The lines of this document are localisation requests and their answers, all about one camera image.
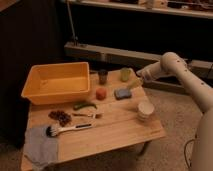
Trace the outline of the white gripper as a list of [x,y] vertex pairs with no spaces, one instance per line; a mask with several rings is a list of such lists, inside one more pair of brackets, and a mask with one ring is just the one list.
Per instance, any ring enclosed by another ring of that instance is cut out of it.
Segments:
[[158,78],[161,78],[164,75],[164,71],[161,68],[161,64],[159,62],[156,62],[138,70],[136,74],[141,78],[137,78],[132,83],[130,83],[127,86],[129,90],[142,86],[143,80],[154,81],[157,80]]

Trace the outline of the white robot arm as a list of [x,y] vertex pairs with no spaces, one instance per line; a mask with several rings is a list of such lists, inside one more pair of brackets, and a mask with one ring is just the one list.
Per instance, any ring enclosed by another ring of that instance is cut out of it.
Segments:
[[158,62],[136,74],[138,78],[128,85],[129,89],[161,77],[175,76],[179,80],[203,113],[196,131],[190,171],[213,171],[213,88],[194,75],[174,52],[164,53]]

